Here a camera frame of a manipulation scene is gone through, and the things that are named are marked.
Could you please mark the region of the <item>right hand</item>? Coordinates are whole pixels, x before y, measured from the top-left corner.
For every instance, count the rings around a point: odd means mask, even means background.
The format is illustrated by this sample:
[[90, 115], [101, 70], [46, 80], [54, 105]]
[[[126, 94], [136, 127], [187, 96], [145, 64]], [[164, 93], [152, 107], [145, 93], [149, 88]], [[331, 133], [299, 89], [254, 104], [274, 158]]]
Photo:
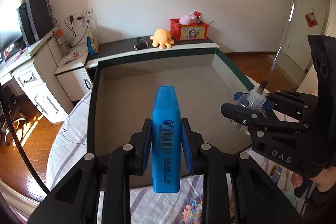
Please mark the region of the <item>right hand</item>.
[[[317, 184], [317, 189], [320, 192], [327, 192], [335, 185], [336, 168], [334, 166], [330, 166], [328, 169], [323, 169], [318, 176], [311, 178], [310, 180]], [[303, 177], [294, 172], [291, 176], [291, 183], [294, 188], [298, 188], [303, 183]]]

